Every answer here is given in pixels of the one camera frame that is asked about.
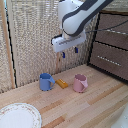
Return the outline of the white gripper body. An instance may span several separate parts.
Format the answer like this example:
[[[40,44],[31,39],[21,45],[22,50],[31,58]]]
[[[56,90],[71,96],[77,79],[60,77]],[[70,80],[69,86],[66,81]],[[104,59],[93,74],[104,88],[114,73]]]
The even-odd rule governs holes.
[[[63,35],[60,34],[51,39],[51,44],[52,44],[55,52],[61,52],[61,51],[68,49],[72,46],[81,44],[85,40],[86,40],[85,32],[82,32],[80,35],[78,35],[76,37],[69,36],[68,38],[64,38]]]

